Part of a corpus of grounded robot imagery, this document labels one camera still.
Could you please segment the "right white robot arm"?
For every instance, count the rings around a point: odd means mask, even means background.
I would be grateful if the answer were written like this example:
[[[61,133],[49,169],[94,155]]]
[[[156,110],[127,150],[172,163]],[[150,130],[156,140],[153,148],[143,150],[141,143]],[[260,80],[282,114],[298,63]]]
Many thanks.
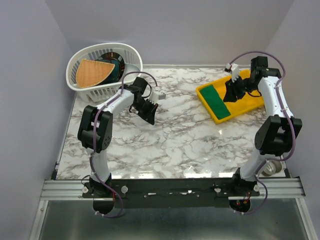
[[[250,75],[240,77],[234,61],[227,63],[224,70],[231,75],[225,83],[225,103],[235,103],[246,94],[257,90],[264,100],[267,119],[255,134],[250,159],[232,176],[230,191],[241,196],[254,190],[259,175],[271,162],[284,162],[291,157],[296,147],[296,138],[303,126],[302,120],[290,111],[282,89],[285,69],[271,68],[267,54],[257,56],[250,62]]]

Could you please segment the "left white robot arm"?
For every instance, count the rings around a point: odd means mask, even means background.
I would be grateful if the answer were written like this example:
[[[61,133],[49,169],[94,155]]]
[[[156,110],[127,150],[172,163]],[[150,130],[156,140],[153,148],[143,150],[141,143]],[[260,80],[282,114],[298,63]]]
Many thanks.
[[[84,108],[77,138],[89,154],[91,173],[89,182],[82,188],[85,198],[98,195],[107,197],[111,190],[112,174],[108,167],[107,148],[112,141],[113,121],[125,109],[134,108],[137,115],[147,123],[155,124],[158,104],[143,96],[149,83],[137,77],[130,85],[123,85],[114,96],[104,103]]]

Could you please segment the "green t shirt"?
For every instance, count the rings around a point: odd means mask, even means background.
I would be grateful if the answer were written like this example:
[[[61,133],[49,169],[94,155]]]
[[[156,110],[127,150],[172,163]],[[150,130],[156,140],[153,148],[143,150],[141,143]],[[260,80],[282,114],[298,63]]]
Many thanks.
[[[199,93],[203,97],[204,103],[207,104],[209,113],[212,117],[217,120],[223,120],[231,115],[213,85],[202,88]]]

